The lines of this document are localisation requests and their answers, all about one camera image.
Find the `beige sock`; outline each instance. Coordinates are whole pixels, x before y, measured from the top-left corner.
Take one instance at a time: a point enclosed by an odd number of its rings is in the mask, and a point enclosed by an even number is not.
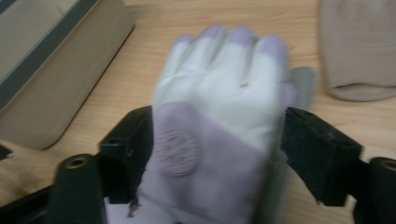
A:
[[[396,96],[396,0],[321,0],[320,32],[335,97]]]

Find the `wooden surface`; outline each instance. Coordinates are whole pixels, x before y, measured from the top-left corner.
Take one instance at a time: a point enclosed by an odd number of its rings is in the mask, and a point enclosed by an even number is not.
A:
[[[136,27],[79,110],[64,136],[46,150],[11,144],[0,161],[0,203],[10,203],[51,184],[56,165],[78,153],[95,153],[97,143],[128,112],[150,103],[169,45],[180,34],[198,35],[207,25],[248,24],[259,35],[279,34],[289,48],[290,67],[318,73],[312,111],[365,146],[363,158],[396,158],[396,98],[350,103],[325,92],[318,47],[317,0],[125,0]],[[316,204],[292,172],[281,223],[353,223],[347,208]]]

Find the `white glove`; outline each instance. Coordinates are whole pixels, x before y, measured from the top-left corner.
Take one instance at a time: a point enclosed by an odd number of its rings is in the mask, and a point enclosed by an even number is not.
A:
[[[246,26],[227,35],[217,24],[180,36],[155,88],[155,147],[139,197],[183,224],[249,223],[292,103],[288,79],[275,35],[259,38]]]

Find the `gloved hand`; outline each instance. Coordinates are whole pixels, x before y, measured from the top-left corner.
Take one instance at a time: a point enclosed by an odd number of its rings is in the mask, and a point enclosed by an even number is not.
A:
[[[186,224],[249,223],[293,101],[288,80],[276,35],[217,24],[177,38],[155,88],[155,147],[139,197]]]

